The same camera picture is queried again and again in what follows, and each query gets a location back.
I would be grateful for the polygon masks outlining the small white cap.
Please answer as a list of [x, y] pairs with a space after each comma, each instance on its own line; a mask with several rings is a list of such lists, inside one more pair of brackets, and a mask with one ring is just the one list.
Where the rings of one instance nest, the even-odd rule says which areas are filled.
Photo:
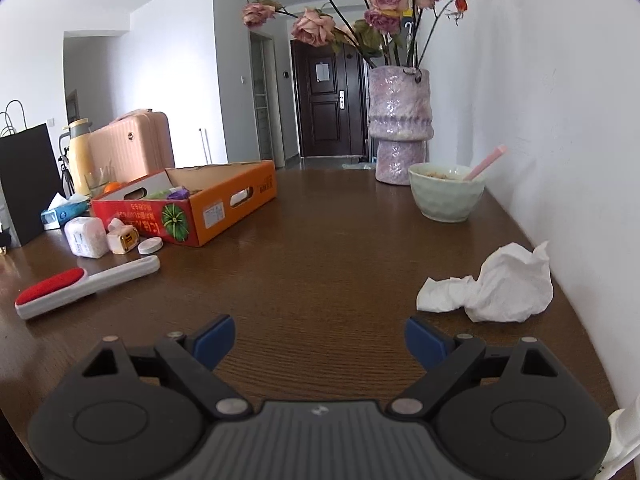
[[138, 245], [138, 253], [142, 256], [153, 255], [159, 252], [164, 246], [164, 241], [160, 237], [151, 237]]

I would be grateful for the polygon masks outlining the beige cube charger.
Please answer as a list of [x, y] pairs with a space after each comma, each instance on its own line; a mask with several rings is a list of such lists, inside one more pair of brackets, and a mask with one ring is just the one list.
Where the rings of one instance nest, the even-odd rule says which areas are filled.
[[114, 255], [125, 255], [139, 245], [140, 235], [134, 226], [115, 226], [106, 233], [108, 248]]

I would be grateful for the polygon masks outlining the purple gear lid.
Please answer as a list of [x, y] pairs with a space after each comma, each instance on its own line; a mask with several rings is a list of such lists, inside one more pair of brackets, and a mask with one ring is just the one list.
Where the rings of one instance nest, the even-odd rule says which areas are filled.
[[187, 188], [175, 188], [166, 196], [166, 198], [168, 200], [187, 200], [190, 195], [191, 192]]

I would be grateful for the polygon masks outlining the red white lint brush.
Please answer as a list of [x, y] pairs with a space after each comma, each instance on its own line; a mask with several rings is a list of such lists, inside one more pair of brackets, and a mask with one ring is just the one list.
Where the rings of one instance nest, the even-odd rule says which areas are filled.
[[96, 274], [73, 268], [51, 276], [21, 292], [15, 300], [15, 310], [22, 320], [30, 320], [87, 296], [120, 284], [153, 274], [160, 270], [160, 258], [147, 256], [129, 261]]

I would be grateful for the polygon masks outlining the white plastic jar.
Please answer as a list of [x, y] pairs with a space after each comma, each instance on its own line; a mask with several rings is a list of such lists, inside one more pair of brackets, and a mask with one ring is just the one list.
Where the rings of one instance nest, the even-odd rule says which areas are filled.
[[99, 218], [73, 218], [64, 226], [64, 234], [76, 257], [99, 259], [110, 251], [104, 225]]

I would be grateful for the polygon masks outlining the white round lid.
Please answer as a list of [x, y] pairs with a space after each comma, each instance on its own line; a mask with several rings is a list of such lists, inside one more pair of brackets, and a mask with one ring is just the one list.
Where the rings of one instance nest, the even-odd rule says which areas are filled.
[[122, 220], [120, 220], [119, 218], [114, 218], [108, 224], [107, 231], [108, 232], [116, 232], [116, 231], [121, 230], [124, 226], [125, 226], [125, 223], [122, 222]]

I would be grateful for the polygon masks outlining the crumpled white tissue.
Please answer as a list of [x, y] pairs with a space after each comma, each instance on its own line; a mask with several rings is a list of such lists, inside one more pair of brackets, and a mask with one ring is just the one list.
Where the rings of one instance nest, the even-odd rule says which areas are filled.
[[510, 243], [493, 252], [476, 278], [428, 278], [416, 296], [422, 312], [462, 308], [474, 323], [523, 323], [546, 310], [553, 299], [548, 244], [531, 252]]

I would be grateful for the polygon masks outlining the red cardboard box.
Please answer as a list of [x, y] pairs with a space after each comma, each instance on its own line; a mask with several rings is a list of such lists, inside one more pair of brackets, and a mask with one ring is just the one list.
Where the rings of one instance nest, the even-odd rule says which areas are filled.
[[[187, 188], [187, 200], [168, 200]], [[92, 212], [107, 226], [114, 218], [143, 237], [201, 247], [277, 197], [271, 160], [191, 168], [168, 168], [128, 182], [92, 201]]]

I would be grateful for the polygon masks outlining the pale green bowl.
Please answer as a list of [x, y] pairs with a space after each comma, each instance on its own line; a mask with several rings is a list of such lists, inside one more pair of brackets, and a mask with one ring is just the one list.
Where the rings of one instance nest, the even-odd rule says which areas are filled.
[[409, 167], [409, 182], [416, 206], [425, 218], [444, 223], [469, 219], [485, 192], [485, 181], [465, 181], [465, 166], [442, 166], [422, 162]]

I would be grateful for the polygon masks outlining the pink spoon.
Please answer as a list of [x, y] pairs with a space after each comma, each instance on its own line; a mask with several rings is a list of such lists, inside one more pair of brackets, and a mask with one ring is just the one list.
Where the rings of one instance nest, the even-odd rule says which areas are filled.
[[506, 154], [506, 146], [497, 146], [489, 155], [487, 155], [477, 166], [475, 166], [464, 178], [465, 181], [473, 181], [492, 164], [494, 164], [501, 156]]

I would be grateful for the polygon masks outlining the orange fruit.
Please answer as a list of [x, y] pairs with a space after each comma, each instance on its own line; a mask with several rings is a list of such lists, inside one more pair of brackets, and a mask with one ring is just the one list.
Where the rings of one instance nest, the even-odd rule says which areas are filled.
[[119, 190], [120, 188], [122, 188], [122, 183], [120, 183], [120, 182], [111, 182], [111, 183], [105, 185], [103, 193], [104, 194], [113, 193], [113, 192]]

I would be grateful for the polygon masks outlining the clear drinking glass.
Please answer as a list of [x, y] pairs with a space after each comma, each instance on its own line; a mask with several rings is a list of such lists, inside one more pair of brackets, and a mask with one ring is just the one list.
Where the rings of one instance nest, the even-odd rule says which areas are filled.
[[85, 181], [88, 185], [89, 195], [91, 197], [100, 196], [104, 193], [107, 185], [116, 181], [115, 170], [112, 165], [94, 168], [85, 174]]

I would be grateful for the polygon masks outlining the blue tissue pack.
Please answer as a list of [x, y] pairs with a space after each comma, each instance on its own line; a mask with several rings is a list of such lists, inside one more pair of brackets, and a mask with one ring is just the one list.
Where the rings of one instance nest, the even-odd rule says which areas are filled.
[[43, 229], [46, 231], [61, 229], [70, 220], [85, 214], [89, 210], [89, 205], [88, 196], [73, 194], [70, 198], [65, 198], [56, 194], [49, 208], [40, 214]]

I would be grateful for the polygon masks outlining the pink suitcase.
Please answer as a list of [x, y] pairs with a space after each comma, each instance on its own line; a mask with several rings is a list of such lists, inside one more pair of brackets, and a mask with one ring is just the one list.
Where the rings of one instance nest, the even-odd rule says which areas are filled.
[[162, 112], [136, 110], [89, 134], [94, 166], [130, 182], [175, 166], [169, 122]]

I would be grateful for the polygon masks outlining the small white spray bottle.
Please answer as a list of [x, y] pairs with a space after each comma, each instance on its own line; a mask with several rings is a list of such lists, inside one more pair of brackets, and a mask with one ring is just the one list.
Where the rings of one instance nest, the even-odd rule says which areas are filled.
[[611, 442], [596, 480], [612, 479], [621, 469], [639, 456], [640, 396], [626, 408], [608, 416]]

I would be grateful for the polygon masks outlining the pink textured vase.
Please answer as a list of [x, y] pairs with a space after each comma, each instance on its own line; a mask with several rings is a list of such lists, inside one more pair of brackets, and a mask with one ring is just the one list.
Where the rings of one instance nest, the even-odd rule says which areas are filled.
[[369, 70], [368, 133], [376, 145], [376, 180], [409, 184], [409, 167], [427, 159], [433, 139], [427, 70], [380, 66]]

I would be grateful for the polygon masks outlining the yellow thermos bottle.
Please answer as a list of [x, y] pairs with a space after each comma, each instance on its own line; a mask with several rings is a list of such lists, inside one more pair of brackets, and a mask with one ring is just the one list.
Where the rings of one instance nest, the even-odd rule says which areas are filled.
[[67, 125], [58, 138], [58, 150], [66, 159], [76, 193], [89, 196], [87, 176], [93, 172], [93, 157], [90, 148], [92, 122], [80, 118]]

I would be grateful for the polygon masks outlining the black paper bag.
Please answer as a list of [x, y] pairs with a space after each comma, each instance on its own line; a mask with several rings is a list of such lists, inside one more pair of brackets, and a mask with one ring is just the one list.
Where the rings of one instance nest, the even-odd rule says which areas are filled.
[[17, 131], [9, 115], [10, 101], [1, 112], [1, 248], [22, 247], [43, 232], [40, 214], [56, 194], [62, 180], [46, 124]]

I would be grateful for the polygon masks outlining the dark brown door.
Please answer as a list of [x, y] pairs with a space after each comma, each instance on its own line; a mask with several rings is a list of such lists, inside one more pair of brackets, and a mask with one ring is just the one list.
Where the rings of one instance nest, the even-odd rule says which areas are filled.
[[367, 154], [363, 62], [349, 46], [340, 50], [291, 42], [297, 123], [304, 157]]

